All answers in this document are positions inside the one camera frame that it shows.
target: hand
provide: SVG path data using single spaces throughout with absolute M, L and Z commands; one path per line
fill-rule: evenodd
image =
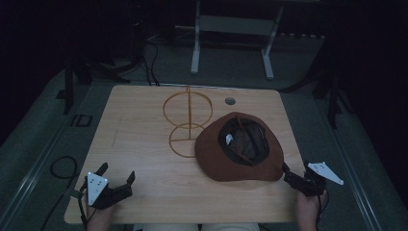
M 327 191 L 320 196 L 321 203 L 327 196 Z M 306 197 L 297 192 L 296 216 L 301 231 L 316 231 L 316 220 L 319 214 L 319 199 L 317 196 Z
M 111 226 L 112 214 L 115 205 L 104 210 L 97 210 L 92 207 L 87 208 L 88 231 L 108 231 Z

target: black wire on floor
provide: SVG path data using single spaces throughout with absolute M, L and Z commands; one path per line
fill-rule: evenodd
M 157 59 L 157 57 L 158 57 L 158 55 L 159 55 L 159 48 L 157 47 L 157 45 L 155 45 L 153 42 L 150 42 L 150 41 L 147 41 L 146 44 L 153 46 L 153 47 L 155 48 L 155 50 L 156 50 L 156 54 L 155 54 L 155 56 L 154 56 L 154 58 L 153 58 L 152 64 L 150 65 L 150 68 L 148 67 L 146 58 L 145 58 L 145 57 L 142 57 L 142 61 L 143 61 L 144 66 L 145 66 L 145 68 L 146 68 L 145 71 L 146 71 L 147 82 L 149 83 L 150 86 L 152 85 L 152 84 L 151 84 L 151 81 L 150 81 L 150 75 L 151 75 L 151 77 L 152 77 L 152 79 L 153 79 L 155 85 L 156 85 L 156 86 L 159 86 L 160 83 L 159 83 L 159 81 L 157 81 L 156 76 L 155 76 L 155 74 L 154 74 L 154 70 L 153 70 L 154 63 L 156 62 L 156 59 Z
M 74 165 L 74 169 L 72 170 L 71 175 L 67 175 L 67 176 L 59 175 L 59 174 L 57 174 L 57 173 L 55 172 L 55 170 L 54 170 L 54 165 L 55 165 L 57 162 L 59 162 L 59 161 L 61 161 L 61 160 L 64 160 L 64 159 L 70 160 L 70 161 L 73 163 L 73 165 Z M 56 201 L 56 203 L 54 204 L 54 206 L 52 207 L 52 209 L 51 209 L 50 212 L 48 213 L 48 215 L 47 215 L 45 221 L 43 222 L 43 224 L 42 224 L 42 226 L 41 226 L 40 231 L 42 231 L 42 230 L 45 229 L 45 226 L 47 225 L 48 220 L 51 218 L 51 216 L 52 216 L 52 214 L 54 213 L 55 209 L 56 209 L 57 206 L 60 204 L 60 202 L 61 202 L 61 200 L 64 198 L 64 196 L 69 192 L 69 188 L 70 188 L 70 186 L 71 186 L 73 180 L 79 176 L 79 172 L 77 172 L 77 170 L 78 170 L 78 164 L 77 164 L 76 160 L 75 160 L 73 157 L 70 157 L 70 156 L 62 156 L 62 157 L 58 158 L 57 160 L 55 160 L 55 161 L 51 164 L 49 170 L 50 170 L 52 176 L 54 176 L 54 177 L 56 177 L 56 178 L 58 178 L 58 179 L 64 179 L 64 180 L 67 179 L 67 180 L 68 180 L 68 183 L 66 184 L 65 191 L 60 195 L 60 197 L 58 198 L 58 200 Z

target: metal leg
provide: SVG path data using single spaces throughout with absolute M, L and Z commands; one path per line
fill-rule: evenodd
M 198 73 L 199 61 L 200 61 L 200 0 L 197 0 L 195 7 L 195 39 L 194 50 L 192 51 L 191 74 Z
M 272 47 L 273 41 L 275 40 L 276 31 L 278 30 L 278 26 L 279 26 L 280 19 L 282 17 L 283 10 L 284 10 L 284 7 L 279 8 L 278 14 L 274 21 L 274 25 L 270 32 L 268 45 L 264 49 L 262 49 L 262 59 L 264 60 L 265 73 L 267 75 L 267 79 L 269 80 L 272 80 L 274 78 L 272 66 L 270 64 L 269 52 Z

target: black clamp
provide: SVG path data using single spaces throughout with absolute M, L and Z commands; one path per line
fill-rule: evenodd
M 289 169 L 286 163 L 282 169 L 285 172 L 284 180 L 292 186 L 292 188 L 301 191 L 305 196 L 323 195 L 326 189 L 326 179 L 308 168 L 309 162 L 304 162 L 306 167 L 304 177 L 300 177 Z
M 88 190 L 88 205 L 98 210 L 109 208 L 117 202 L 133 195 L 132 184 L 135 181 L 135 172 L 132 171 L 126 180 L 126 184 L 115 189 L 110 189 L 108 179 L 102 177 L 107 169 L 108 164 L 105 163 L 95 173 L 88 173 L 88 176 L 85 177 L 85 183 L 79 191 L 78 203 L 81 211 L 81 220 L 86 229 L 88 220 L 81 201 L 85 189 Z

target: white metal stand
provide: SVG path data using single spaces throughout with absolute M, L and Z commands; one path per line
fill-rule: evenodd
M 274 76 L 272 66 L 270 64 L 269 53 L 273 41 L 276 37 L 276 31 L 278 29 L 283 10 L 284 7 L 279 8 L 275 20 L 201 15 L 200 0 L 196 0 L 195 38 L 194 49 L 192 52 L 191 74 L 198 73 L 198 66 L 200 61 L 200 31 L 214 31 L 269 36 L 268 44 L 265 48 L 262 49 L 261 53 L 264 61 L 267 79 L 273 79 Z

